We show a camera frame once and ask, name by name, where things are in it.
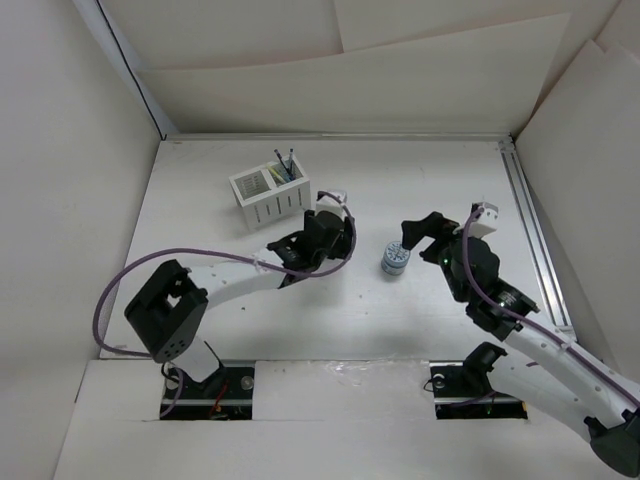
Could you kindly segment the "blue-white round tin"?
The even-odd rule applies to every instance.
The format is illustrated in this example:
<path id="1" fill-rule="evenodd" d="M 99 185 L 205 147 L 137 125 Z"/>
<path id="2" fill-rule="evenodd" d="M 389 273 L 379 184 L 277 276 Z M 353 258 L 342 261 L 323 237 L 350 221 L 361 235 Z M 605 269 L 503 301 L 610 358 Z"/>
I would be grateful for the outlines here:
<path id="1" fill-rule="evenodd" d="M 405 249 L 401 241 L 390 242 L 383 251 L 381 268 L 389 275 L 401 275 L 409 263 L 410 256 L 411 251 Z"/>

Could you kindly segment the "clear blue-tipped pen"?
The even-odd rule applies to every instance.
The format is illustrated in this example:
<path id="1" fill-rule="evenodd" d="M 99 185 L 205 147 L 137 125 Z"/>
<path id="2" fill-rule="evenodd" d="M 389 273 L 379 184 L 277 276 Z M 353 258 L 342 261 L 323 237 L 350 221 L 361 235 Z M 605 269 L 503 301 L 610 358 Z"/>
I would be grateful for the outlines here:
<path id="1" fill-rule="evenodd" d="M 291 179 L 295 179 L 295 170 L 294 170 L 294 149 L 290 148 L 288 153 L 288 159 L 286 162 L 286 167 L 288 171 L 288 175 Z"/>

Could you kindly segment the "yellow pen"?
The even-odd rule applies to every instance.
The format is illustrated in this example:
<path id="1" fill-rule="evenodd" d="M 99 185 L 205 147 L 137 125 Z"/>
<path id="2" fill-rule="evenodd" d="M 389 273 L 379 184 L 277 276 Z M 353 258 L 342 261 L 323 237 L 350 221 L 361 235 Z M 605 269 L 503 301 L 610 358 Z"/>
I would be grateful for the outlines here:
<path id="1" fill-rule="evenodd" d="M 282 185 L 285 183 L 284 178 L 278 173 L 278 171 L 273 166 L 268 165 L 267 169 L 277 184 Z"/>

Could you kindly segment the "dark blue pen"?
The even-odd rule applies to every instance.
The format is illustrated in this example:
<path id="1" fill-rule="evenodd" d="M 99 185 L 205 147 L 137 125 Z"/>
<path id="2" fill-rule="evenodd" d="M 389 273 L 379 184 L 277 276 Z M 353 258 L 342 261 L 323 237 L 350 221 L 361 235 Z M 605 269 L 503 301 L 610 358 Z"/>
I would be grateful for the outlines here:
<path id="1" fill-rule="evenodd" d="M 279 150 L 278 150 L 278 149 L 274 149 L 274 154 L 276 155 L 276 157 L 277 157 L 277 159 L 278 159 L 278 161 L 279 161 L 279 163 L 280 163 L 280 165 L 281 165 L 282 169 L 283 169 L 283 170 L 284 170 L 284 172 L 286 173 L 287 178 L 289 179 L 289 181 L 293 181 L 293 180 L 295 180 L 295 176 L 294 176 L 294 174 L 293 174 L 293 171 L 291 170 L 291 168 L 290 168 L 290 167 L 288 167 L 288 166 L 285 164 L 284 158 L 283 158 L 282 154 L 279 152 Z"/>

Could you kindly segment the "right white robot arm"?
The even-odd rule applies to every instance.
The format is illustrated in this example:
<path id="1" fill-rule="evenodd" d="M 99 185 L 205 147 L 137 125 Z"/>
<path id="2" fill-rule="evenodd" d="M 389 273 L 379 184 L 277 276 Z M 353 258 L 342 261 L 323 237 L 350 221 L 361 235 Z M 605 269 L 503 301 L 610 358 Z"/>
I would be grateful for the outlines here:
<path id="1" fill-rule="evenodd" d="M 401 228 L 406 250 L 431 239 L 422 260 L 440 267 L 453 299 L 495 339 L 463 360 L 465 387 L 533 405 L 577 433 L 612 470 L 638 478 L 638 383 L 590 354 L 500 278 L 499 257 L 484 239 L 497 229 L 496 210 L 475 203 L 464 224 L 432 212 Z"/>

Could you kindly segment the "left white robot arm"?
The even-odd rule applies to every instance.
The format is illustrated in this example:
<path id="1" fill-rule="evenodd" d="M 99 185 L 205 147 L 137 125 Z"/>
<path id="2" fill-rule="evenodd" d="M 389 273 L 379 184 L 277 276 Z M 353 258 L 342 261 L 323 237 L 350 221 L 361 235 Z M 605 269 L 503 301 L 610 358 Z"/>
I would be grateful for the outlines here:
<path id="1" fill-rule="evenodd" d="M 354 239 L 355 222 L 349 216 L 308 210 L 300 231 L 267 244 L 252 258 L 193 268 L 176 260 L 162 263 L 124 316 L 154 362 L 171 363 L 196 393 L 212 396 L 222 387 L 225 367 L 198 336 L 205 313 L 242 296 L 309 279 L 325 261 L 348 259 Z"/>

